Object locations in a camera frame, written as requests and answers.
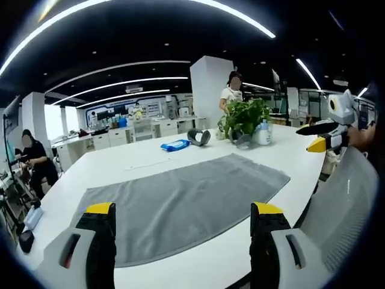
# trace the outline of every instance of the green plant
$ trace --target green plant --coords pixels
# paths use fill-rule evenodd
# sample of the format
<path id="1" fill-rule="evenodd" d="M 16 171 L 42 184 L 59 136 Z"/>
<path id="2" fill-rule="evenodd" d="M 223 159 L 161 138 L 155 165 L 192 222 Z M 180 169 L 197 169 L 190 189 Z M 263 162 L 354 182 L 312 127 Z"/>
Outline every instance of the green plant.
<path id="1" fill-rule="evenodd" d="M 226 138 L 229 138 L 230 128 L 232 132 L 252 135 L 264 119 L 270 120 L 270 108 L 262 99 L 250 102 L 232 101 L 227 109 L 229 113 L 218 122 L 218 127 Z"/>

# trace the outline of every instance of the white shirt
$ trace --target white shirt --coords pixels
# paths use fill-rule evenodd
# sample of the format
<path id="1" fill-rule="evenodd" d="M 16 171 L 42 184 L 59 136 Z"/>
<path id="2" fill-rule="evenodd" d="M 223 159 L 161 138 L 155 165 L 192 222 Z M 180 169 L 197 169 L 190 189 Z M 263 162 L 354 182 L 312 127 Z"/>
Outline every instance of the white shirt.
<path id="1" fill-rule="evenodd" d="M 221 99 L 226 100 L 226 105 L 230 103 L 230 101 L 242 101 L 242 92 L 239 90 L 232 90 L 228 85 L 221 93 Z"/>

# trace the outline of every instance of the white bottle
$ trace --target white bottle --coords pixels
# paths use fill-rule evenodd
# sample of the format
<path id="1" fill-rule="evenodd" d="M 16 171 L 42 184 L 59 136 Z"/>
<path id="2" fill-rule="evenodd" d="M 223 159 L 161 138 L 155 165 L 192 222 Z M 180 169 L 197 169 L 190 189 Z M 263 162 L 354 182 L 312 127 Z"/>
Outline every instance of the white bottle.
<path id="1" fill-rule="evenodd" d="M 271 143 L 271 131 L 269 130 L 269 124 L 265 119 L 257 126 L 253 138 L 255 142 L 261 146 L 266 146 Z"/>

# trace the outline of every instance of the woman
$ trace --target woman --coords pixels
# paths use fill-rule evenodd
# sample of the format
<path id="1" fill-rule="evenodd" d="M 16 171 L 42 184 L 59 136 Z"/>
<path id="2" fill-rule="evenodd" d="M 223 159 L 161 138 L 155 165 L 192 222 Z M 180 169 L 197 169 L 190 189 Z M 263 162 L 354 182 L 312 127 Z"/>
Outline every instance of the woman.
<path id="1" fill-rule="evenodd" d="M 227 82 L 227 87 L 222 91 L 219 108 L 229 113 L 227 106 L 231 101 L 242 101 L 242 92 L 239 91 L 242 85 L 242 75 L 232 71 Z"/>
<path id="2" fill-rule="evenodd" d="M 36 192 L 39 199 L 44 197 L 42 179 L 47 178 L 50 186 L 58 180 L 58 174 L 52 161 L 47 157 L 42 143 L 34 139 L 28 129 L 23 130 L 22 143 L 23 155 L 26 155 L 26 165 L 32 167 L 31 188 Z"/>

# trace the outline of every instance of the gray towel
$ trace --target gray towel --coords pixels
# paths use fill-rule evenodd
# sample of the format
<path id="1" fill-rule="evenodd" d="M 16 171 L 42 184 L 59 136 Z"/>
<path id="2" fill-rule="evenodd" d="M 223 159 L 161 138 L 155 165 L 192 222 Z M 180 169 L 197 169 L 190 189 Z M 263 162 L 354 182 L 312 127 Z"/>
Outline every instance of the gray towel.
<path id="1" fill-rule="evenodd" d="M 72 219 L 86 207 L 116 203 L 116 267 L 163 259 L 208 241 L 268 202 L 290 177 L 231 154 L 141 179 L 89 188 Z"/>

